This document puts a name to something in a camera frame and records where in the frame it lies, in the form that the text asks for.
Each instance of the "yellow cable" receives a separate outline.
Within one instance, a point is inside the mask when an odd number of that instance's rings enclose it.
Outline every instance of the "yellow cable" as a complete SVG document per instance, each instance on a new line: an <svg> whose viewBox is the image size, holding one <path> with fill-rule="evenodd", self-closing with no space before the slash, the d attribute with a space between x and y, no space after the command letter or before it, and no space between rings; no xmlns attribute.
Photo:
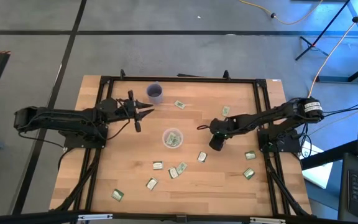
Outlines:
<svg viewBox="0 0 358 224"><path fill-rule="evenodd" d="M250 6L255 6L255 7L258 7L259 9L263 9L265 12L269 13L270 15L272 15L273 13L270 12L268 9L266 9L265 7L262 7L262 6L259 6L257 4L254 4L254 3L251 3L251 2L247 2L247 1L243 1L243 0L239 0L240 2L244 3L244 4L248 4ZM318 3L318 5L316 7L314 7L314 9L312 9L309 13L307 13L307 15L303 16L301 19L298 19L297 21L295 22L284 22L284 21L281 21L277 16L274 16L274 18L278 21L278 22L281 22L282 24L285 24L285 25L292 25L292 24L297 24L299 23L300 21L302 21L303 19L306 19L308 16L310 16L310 14L317 9L317 7L323 2L323 0L320 0L320 2Z"/></svg>
<svg viewBox="0 0 358 224"><path fill-rule="evenodd" d="M335 47L332 49L332 51L329 53L329 55L327 56L326 60L324 61L324 63L322 64L322 66L320 67L320 69L318 70L316 76L313 79L313 83L311 84L310 87L310 91L309 91L309 95L308 98L311 96L311 92L313 90L314 87L314 83L316 83L316 79L318 77L318 75L320 74L321 70L323 69L323 67L326 65L328 59L330 58L330 56L334 53L334 51L336 50L336 48L339 46L339 44L341 44L341 42L345 39L345 36L349 33L349 31L354 27L356 23L353 22L353 24L348 28L348 30L345 32L345 34L342 36L342 38L340 39L340 41L335 45Z"/></svg>

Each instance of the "gray floor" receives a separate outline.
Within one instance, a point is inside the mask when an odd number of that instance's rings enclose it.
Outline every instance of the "gray floor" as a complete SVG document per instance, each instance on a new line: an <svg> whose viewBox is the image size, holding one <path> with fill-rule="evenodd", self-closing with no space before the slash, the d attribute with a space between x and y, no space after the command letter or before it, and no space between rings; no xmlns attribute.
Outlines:
<svg viewBox="0 0 358 224"><path fill-rule="evenodd" d="M352 2L358 12L358 1ZM79 4L80 0L0 0L0 29L71 29ZM263 3L286 21L301 17L314 4L290 0ZM236 0L93 0L87 3L80 29L322 30L340 7L324 3L305 21L285 26ZM330 30L345 31L351 18L345 9ZM0 36L0 50L12 51L0 81L0 141L6 145L0 150L0 215L10 212L32 145L12 128L13 112L46 105L67 40L67 36ZM329 52L338 40L322 38L318 47ZM232 77L281 79L287 99L306 96L325 57L309 52L294 61L305 48L298 37L81 36L75 40L56 108L74 108L83 75L118 75L122 68L128 75L187 73L206 77L220 77L229 70ZM321 74L349 76L357 70L358 37L350 37ZM338 110L357 103L358 85L318 83L313 96L321 100L324 110ZM329 117L311 126L311 131L339 117ZM358 117L353 116L329 126L311 136L313 144L330 149L355 140L357 125ZM47 139L63 142L53 131ZM61 153L61 149L44 144L24 212L47 211ZM318 206L312 203L313 213L333 216Z"/></svg>

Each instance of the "purple cup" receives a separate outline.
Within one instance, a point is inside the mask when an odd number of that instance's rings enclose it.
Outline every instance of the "purple cup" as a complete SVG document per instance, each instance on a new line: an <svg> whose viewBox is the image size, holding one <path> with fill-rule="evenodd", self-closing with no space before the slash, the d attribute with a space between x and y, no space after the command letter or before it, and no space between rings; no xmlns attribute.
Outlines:
<svg viewBox="0 0 358 224"><path fill-rule="evenodd" d="M146 94L151 103L158 105L162 102L162 87L158 82L149 85L146 89Z"/></svg>

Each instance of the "clear plastic cup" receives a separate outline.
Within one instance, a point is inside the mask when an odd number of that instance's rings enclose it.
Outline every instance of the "clear plastic cup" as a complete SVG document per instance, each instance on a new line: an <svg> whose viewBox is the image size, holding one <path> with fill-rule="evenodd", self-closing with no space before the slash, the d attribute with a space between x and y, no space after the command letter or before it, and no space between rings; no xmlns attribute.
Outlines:
<svg viewBox="0 0 358 224"><path fill-rule="evenodd" d="M169 146L167 145L167 143L165 143L165 141L168 139L169 137L169 133L175 133L176 135L179 135L180 136L180 143L179 145L175 146L175 147L172 147L172 146ZM167 148L170 148L170 149L176 149L178 147L181 146L181 144L183 143L183 134L176 128L169 128L167 130L164 131L164 133L162 134L162 142L164 143L164 145L167 147Z"/></svg>

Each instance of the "wooden table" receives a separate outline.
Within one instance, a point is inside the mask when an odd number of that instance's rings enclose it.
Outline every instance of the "wooden table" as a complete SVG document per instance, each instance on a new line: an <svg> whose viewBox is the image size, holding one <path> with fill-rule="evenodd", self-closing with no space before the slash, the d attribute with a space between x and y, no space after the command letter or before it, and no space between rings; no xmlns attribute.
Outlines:
<svg viewBox="0 0 358 224"><path fill-rule="evenodd" d="M100 76L84 76L76 110L92 108L98 92ZM112 97L127 98L133 90L139 101L147 103L145 90L151 82L116 81ZM141 122L142 132L133 122L102 150L91 210L94 212L159 213L192 215L258 215L271 216L269 188L263 155L259 152L255 131L226 141L221 152L209 146L211 133L196 130L213 118L223 119L223 106L230 106L229 116L256 113L252 85L242 83L160 82L163 103ZM267 80L271 106L285 102L280 80ZM186 104L181 110L173 103ZM112 136L123 124L109 125ZM178 149L163 145L162 133L178 128L184 142ZM246 151L255 151L257 158L246 160ZM197 161L200 151L208 154L206 162ZM59 206L73 190L80 175L84 149L75 149L62 160L50 208ZM285 183L296 201L311 213L299 161L289 153L281 153ZM153 161L163 161L164 170L153 170ZM188 164L181 176L171 179L168 168ZM247 180L242 173L251 167L255 175ZM153 191L145 185L154 177L158 184ZM111 197L114 189L125 193L118 202ZM279 211L280 191L276 186ZM84 207L87 187L83 191Z"/></svg>

